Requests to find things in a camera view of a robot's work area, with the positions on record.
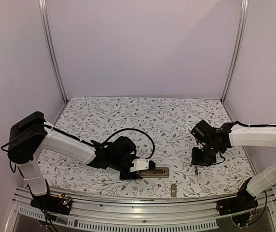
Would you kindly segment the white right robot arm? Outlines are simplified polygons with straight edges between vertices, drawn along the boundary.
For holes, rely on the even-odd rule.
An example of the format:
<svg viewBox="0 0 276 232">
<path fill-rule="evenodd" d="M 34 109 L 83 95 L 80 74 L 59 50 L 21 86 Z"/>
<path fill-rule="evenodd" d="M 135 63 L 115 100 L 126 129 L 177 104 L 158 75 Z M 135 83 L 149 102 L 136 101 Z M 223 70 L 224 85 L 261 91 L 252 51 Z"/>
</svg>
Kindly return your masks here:
<svg viewBox="0 0 276 232">
<path fill-rule="evenodd" d="M 243 124 L 239 121 L 224 123 L 215 128 L 201 120 L 191 134 L 202 148 L 192 149 L 193 165 L 209 166 L 211 159 L 233 147 L 255 146 L 276 148 L 276 124 Z M 234 198 L 233 207 L 243 211 L 252 199 L 268 188 L 276 186 L 276 162 L 254 177 L 246 180 Z"/>
</svg>

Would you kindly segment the remote battery cover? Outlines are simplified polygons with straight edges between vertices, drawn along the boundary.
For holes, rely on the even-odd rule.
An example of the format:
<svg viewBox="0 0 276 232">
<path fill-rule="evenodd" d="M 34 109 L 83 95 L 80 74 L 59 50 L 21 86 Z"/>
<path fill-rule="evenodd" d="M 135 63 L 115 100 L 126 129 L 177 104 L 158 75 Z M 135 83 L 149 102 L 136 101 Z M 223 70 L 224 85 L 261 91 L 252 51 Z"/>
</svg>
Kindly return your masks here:
<svg viewBox="0 0 276 232">
<path fill-rule="evenodd" d="M 170 196 L 171 196 L 171 198 L 176 198 L 177 197 L 177 185 L 176 184 L 171 185 Z"/>
</svg>

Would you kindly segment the white remote control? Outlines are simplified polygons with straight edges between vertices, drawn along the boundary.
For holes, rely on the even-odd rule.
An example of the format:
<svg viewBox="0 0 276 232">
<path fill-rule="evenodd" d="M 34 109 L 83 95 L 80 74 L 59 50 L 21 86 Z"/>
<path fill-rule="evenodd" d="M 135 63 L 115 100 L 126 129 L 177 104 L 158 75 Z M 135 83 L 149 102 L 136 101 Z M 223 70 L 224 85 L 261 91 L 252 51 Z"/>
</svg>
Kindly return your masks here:
<svg viewBox="0 0 276 232">
<path fill-rule="evenodd" d="M 138 174 L 142 178 L 169 178 L 169 168 L 157 167 L 153 170 L 138 171 Z"/>
</svg>

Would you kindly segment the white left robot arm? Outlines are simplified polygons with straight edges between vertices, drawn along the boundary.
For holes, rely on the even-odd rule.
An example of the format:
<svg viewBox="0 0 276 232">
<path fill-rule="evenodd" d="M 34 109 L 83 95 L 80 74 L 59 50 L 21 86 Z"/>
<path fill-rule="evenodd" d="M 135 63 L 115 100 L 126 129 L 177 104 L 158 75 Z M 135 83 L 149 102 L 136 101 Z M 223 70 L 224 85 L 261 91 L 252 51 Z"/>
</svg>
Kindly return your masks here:
<svg viewBox="0 0 276 232">
<path fill-rule="evenodd" d="M 55 199 L 49 194 L 49 186 L 35 161 L 38 150 L 50 150 L 76 159 L 87 166 L 119 171 L 120 180 L 141 179 L 138 174 L 154 170 L 156 164 L 150 157 L 139 158 L 137 147 L 128 137 L 120 136 L 115 141 L 87 142 L 77 136 L 56 128 L 36 111 L 23 118 L 10 129 L 9 142 L 1 146 L 10 162 L 21 171 L 36 201 L 45 210 L 55 206 Z"/>
</svg>

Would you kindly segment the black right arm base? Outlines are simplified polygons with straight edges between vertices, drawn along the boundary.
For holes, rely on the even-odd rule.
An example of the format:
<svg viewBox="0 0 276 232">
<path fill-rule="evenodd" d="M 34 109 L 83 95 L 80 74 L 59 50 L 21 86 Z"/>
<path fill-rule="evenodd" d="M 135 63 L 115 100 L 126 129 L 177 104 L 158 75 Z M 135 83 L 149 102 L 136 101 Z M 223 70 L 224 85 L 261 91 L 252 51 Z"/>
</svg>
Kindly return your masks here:
<svg viewBox="0 0 276 232">
<path fill-rule="evenodd" d="M 238 227 L 247 227 L 250 224 L 258 206 L 256 197 L 246 191 L 250 180 L 251 177 L 242 184 L 235 197 L 217 201 L 216 210 L 218 210 L 220 216 L 247 210 L 244 214 L 232 216 L 232 222 Z"/>
</svg>

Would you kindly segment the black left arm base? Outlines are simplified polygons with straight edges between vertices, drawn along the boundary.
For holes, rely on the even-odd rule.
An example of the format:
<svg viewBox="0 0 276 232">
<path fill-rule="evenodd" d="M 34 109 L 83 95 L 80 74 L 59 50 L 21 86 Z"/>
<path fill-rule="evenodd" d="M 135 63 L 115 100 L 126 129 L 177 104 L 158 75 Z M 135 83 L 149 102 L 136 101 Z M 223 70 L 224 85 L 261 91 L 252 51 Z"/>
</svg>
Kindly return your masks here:
<svg viewBox="0 0 276 232">
<path fill-rule="evenodd" d="M 33 194 L 31 188 L 29 191 L 32 196 L 30 205 L 32 207 L 38 208 L 42 211 L 52 212 L 62 215 L 69 215 L 72 208 L 72 198 L 61 194 L 58 196 L 53 196 L 50 193 L 49 185 L 46 183 L 46 192 L 44 194 L 36 196 Z"/>
</svg>

